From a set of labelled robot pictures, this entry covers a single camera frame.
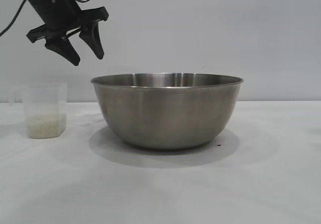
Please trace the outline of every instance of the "white table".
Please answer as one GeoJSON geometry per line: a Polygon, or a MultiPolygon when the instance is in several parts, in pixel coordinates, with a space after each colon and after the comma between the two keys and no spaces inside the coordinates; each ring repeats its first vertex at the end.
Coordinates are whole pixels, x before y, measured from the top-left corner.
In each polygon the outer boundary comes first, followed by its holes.
{"type": "Polygon", "coordinates": [[[61,137],[32,140],[0,104],[1,224],[321,223],[321,102],[238,102],[212,144],[160,154],[96,103],[68,109],[61,137]]]}

